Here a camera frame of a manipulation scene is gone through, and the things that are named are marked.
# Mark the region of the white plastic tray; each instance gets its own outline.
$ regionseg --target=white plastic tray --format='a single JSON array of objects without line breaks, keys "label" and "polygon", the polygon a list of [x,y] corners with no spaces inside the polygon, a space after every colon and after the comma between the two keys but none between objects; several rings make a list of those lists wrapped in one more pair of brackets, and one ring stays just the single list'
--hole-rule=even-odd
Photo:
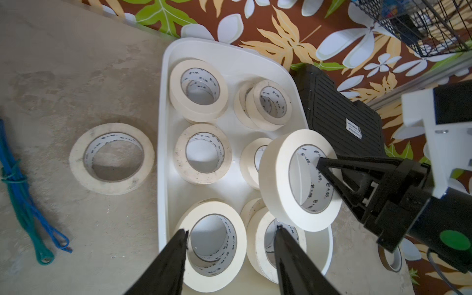
[{"label": "white plastic tray", "polygon": [[[173,150],[180,134],[190,126],[172,107],[168,97],[171,70],[186,59],[200,59],[214,66],[228,84],[228,110],[215,125],[228,137],[233,150],[233,162],[228,173],[211,185],[196,186],[184,181],[177,173]],[[233,98],[246,80],[263,77],[281,85],[292,98],[293,112],[288,124],[275,132],[252,130],[244,126],[233,110]],[[197,201],[220,198],[241,212],[243,206],[260,192],[243,179],[239,157],[243,148],[259,137],[275,139],[280,135],[306,129],[308,125],[296,85],[290,74],[278,63],[255,51],[233,45],[198,38],[183,38],[170,44],[163,56],[160,81],[159,133],[157,145],[157,212],[159,251],[174,233],[175,226],[185,211]],[[306,232],[307,254],[325,274],[331,263],[333,235],[331,227],[317,233]],[[186,294],[197,293],[184,287]],[[216,294],[278,294],[278,285],[258,274],[246,258],[236,278]]]}]

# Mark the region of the stacked tape rolls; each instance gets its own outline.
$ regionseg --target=stacked tape rolls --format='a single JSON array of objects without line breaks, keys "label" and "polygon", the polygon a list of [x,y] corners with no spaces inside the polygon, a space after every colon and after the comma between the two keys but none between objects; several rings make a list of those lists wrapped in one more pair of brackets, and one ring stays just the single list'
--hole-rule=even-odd
[{"label": "stacked tape rolls", "polygon": [[[306,199],[296,200],[290,185],[290,163],[295,154],[306,161],[311,178]],[[316,169],[319,157],[337,159],[328,141],[319,133],[301,129],[273,140],[262,155],[259,186],[264,203],[280,221],[306,231],[321,231],[336,218],[341,197]],[[341,171],[333,174],[342,179]]]},{"label": "stacked tape rolls", "polygon": [[279,84],[270,80],[245,82],[234,99],[236,116],[252,129],[275,131],[292,116],[290,97]]},{"label": "stacked tape rolls", "polygon": [[292,116],[292,103],[277,83],[264,80],[256,84],[246,97],[249,118],[260,129],[275,131]]},{"label": "stacked tape rolls", "polygon": [[[189,162],[189,143],[197,140],[209,142],[216,150],[218,159],[212,171],[199,171]],[[195,124],[185,129],[174,149],[174,164],[178,173],[187,182],[196,185],[208,185],[225,176],[232,159],[228,138],[223,131],[210,124]]]},{"label": "stacked tape rolls", "polygon": [[259,129],[256,124],[249,118],[246,107],[246,96],[250,90],[256,85],[255,82],[246,81],[236,92],[234,97],[233,107],[235,109],[236,117],[243,123],[245,126],[251,129]]},{"label": "stacked tape rolls", "polygon": [[272,141],[270,138],[258,138],[248,144],[241,154],[239,167],[244,180],[253,189],[259,190],[259,163],[267,145]]},{"label": "stacked tape rolls", "polygon": [[170,73],[170,102],[189,122],[209,122],[228,108],[228,86],[210,64],[189,59],[177,64]]},{"label": "stacked tape rolls", "polygon": [[244,205],[240,215],[246,228],[254,214],[264,207],[265,204],[262,198],[250,200]]},{"label": "stacked tape rolls", "polygon": [[[93,170],[93,159],[107,143],[126,141],[136,145],[143,153],[143,162],[131,176],[118,180],[100,179]],[[74,144],[69,156],[72,173],[87,189],[107,195],[126,194],[137,189],[154,165],[154,149],[149,138],[139,129],[123,123],[108,123],[85,132]]]},{"label": "stacked tape rolls", "polygon": [[306,252],[305,232],[297,227],[279,222],[267,207],[257,211],[247,226],[247,257],[258,273],[278,284],[274,253],[277,226],[284,227]]},{"label": "stacked tape rolls", "polygon": [[[216,215],[225,225],[226,237],[215,253],[199,255],[191,246],[191,232],[203,218]],[[189,231],[184,283],[199,292],[214,292],[229,284],[241,269],[246,254],[246,230],[229,205],[215,199],[194,204],[177,223],[175,231]]]}]

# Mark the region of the tray rim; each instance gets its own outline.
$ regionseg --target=tray rim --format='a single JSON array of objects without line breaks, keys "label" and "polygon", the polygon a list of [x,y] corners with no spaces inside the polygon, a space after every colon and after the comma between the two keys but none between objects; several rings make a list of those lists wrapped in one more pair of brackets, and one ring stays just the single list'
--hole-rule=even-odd
[{"label": "tray rim", "polygon": [[[178,40],[173,41],[164,51],[164,55],[162,56],[162,66],[161,66],[161,77],[160,77],[160,90],[159,90],[159,126],[158,126],[158,136],[157,136],[157,151],[156,151],[156,162],[157,162],[157,222],[158,222],[158,245],[159,245],[159,252],[164,249],[168,240],[169,240],[169,223],[168,223],[168,196],[167,196],[167,181],[166,181],[166,173],[165,168],[167,166],[167,145],[163,144],[162,146],[159,145],[159,142],[166,143],[167,142],[167,114],[168,114],[168,107],[169,107],[169,100],[167,99],[167,88],[169,84],[168,80],[168,72],[169,72],[169,57],[172,51],[179,46],[181,43],[194,43],[194,42],[202,42],[208,43],[216,46],[223,46],[223,47],[230,47],[234,50],[244,51],[246,54],[252,54],[257,56],[258,58],[265,59],[276,66],[278,66],[281,70],[283,70],[287,77],[290,79],[290,82],[294,89],[297,89],[295,81],[293,80],[292,76],[289,72],[279,63],[275,62],[274,60],[265,57],[259,54],[257,51],[248,50],[242,47],[234,46],[231,44],[221,43],[218,41],[211,41],[206,39],[200,38],[193,38],[193,37],[186,37],[181,38]],[[298,91],[296,91],[297,102],[293,101],[292,103],[298,103],[300,109],[303,110],[302,102],[300,100],[300,96]],[[305,129],[308,129],[308,122],[306,121],[306,116],[303,114],[303,122],[305,125]],[[332,230],[331,226],[329,227],[329,237],[330,237],[330,254],[329,254],[329,263],[332,256],[332,244],[333,244],[333,237],[332,237]]]}]

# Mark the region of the black wire mesh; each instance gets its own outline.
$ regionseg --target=black wire mesh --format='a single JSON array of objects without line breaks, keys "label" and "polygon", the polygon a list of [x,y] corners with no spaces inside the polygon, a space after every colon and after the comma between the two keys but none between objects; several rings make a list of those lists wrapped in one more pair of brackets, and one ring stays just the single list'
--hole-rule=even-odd
[{"label": "black wire mesh", "polygon": [[472,48],[472,6],[469,0],[352,2],[421,57]]}]

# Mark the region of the concrete floor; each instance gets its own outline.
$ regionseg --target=concrete floor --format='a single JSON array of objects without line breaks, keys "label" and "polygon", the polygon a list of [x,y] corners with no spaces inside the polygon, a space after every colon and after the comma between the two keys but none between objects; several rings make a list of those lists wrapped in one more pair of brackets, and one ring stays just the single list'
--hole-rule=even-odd
[{"label": "concrete floor", "polygon": [[[57,0],[0,1],[0,117],[32,196],[74,249],[46,238],[56,260],[38,265],[0,185],[2,294],[118,295],[156,257],[155,168],[137,190],[105,196],[75,180],[68,156],[80,135],[110,122],[141,129],[156,147],[160,63],[172,40]],[[342,294],[413,294],[405,263],[385,270],[375,237],[346,207],[333,233],[327,278]]]}]

